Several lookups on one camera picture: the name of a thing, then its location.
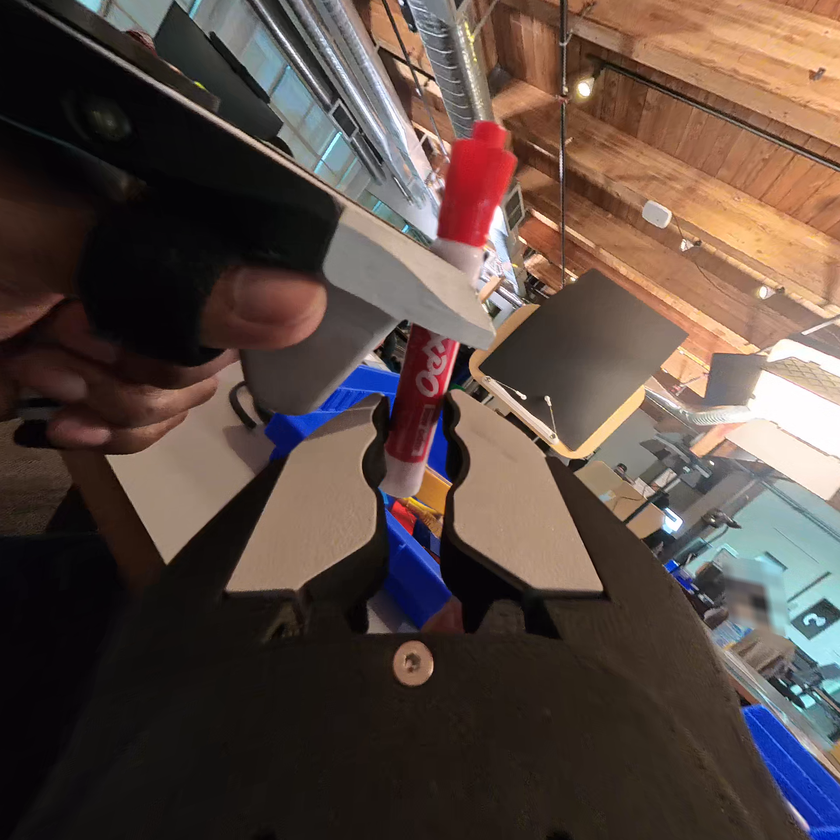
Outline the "studio light panel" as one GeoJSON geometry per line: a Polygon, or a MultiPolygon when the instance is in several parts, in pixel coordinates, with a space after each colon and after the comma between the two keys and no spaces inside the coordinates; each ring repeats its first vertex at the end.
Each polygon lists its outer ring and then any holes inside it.
{"type": "Polygon", "coordinates": [[[838,508],[838,348],[799,333],[766,353],[715,353],[706,413],[738,453],[838,508]]]}

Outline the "yellow tape roll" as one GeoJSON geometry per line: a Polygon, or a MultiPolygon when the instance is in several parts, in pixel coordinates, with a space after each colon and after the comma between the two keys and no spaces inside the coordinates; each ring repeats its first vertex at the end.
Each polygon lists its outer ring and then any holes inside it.
{"type": "Polygon", "coordinates": [[[426,466],[419,490],[413,498],[438,513],[445,512],[446,499],[452,483],[437,471],[426,466]]]}

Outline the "black board with wooden rim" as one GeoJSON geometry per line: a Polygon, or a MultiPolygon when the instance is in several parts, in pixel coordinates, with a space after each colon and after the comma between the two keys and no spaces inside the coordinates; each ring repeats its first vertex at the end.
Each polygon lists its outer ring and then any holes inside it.
{"type": "Polygon", "coordinates": [[[505,321],[472,378],[559,454],[594,452],[688,332],[598,269],[505,321]]]}

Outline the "spiral metal duct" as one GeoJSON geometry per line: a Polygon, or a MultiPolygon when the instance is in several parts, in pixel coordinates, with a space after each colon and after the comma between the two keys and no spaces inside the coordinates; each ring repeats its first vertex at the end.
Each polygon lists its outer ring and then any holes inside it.
{"type": "Polygon", "coordinates": [[[416,31],[433,68],[455,137],[468,138],[476,122],[495,120],[480,57],[474,2],[409,1],[416,31]]]}

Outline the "red and white marker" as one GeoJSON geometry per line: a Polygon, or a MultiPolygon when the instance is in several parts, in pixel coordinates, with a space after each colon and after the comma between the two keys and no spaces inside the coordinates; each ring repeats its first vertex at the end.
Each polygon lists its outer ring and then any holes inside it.
{"type": "MultiPolygon", "coordinates": [[[[500,125],[479,121],[451,150],[433,252],[466,275],[471,302],[478,302],[490,226],[517,163],[507,142],[500,125]]],[[[385,442],[381,489],[391,497],[412,497],[423,484],[459,347],[452,329],[411,327],[385,442]]]]}

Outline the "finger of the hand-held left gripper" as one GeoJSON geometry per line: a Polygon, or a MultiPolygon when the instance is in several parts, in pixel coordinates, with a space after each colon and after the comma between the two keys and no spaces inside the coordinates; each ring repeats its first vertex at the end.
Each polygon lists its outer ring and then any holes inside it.
{"type": "Polygon", "coordinates": [[[318,327],[283,349],[239,353],[259,408],[313,412],[402,321],[490,347],[496,330],[469,274],[367,210],[342,204],[337,222],[312,240],[294,241],[287,265],[323,282],[327,307],[318,327]]]}

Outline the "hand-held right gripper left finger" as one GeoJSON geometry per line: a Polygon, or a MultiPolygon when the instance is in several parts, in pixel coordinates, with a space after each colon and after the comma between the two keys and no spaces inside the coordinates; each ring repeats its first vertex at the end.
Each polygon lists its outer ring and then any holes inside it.
{"type": "Polygon", "coordinates": [[[387,566],[377,487],[388,408],[383,394],[365,396],[290,452],[227,595],[366,602],[375,593],[387,566]]]}

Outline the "large blue plastic bin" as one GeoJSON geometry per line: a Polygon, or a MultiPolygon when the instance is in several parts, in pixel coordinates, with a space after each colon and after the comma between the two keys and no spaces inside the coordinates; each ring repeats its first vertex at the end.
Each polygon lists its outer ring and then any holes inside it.
{"type": "MultiPolygon", "coordinates": [[[[373,393],[384,395],[391,402],[398,380],[395,372],[361,364],[313,412],[299,416],[275,414],[265,431],[274,445],[269,460],[288,457],[305,438],[373,393]]],[[[421,627],[444,607],[450,592],[439,563],[425,544],[414,537],[414,525],[406,528],[406,514],[399,512],[396,499],[385,493],[381,496],[389,541],[389,571],[384,589],[406,619],[421,627]]]]}

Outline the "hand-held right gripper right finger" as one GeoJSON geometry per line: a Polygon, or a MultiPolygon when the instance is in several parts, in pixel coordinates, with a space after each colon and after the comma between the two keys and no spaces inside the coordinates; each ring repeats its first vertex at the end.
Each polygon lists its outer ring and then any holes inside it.
{"type": "Polygon", "coordinates": [[[599,597],[604,585],[544,453],[464,392],[447,394],[452,484],[441,571],[460,601],[599,597]]]}

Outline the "person's left hand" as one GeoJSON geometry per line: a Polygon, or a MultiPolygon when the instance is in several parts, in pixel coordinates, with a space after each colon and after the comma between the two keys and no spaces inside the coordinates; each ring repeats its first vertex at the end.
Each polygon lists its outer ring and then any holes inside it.
{"type": "Polygon", "coordinates": [[[327,308],[316,278],[257,266],[226,268],[203,304],[199,345],[216,359],[184,367],[144,358],[95,334],[72,281],[97,219],[83,186],[2,141],[2,421],[23,391],[61,408],[18,440],[34,448],[131,455],[179,426],[216,392],[217,373],[239,350],[300,343],[327,308]]]}

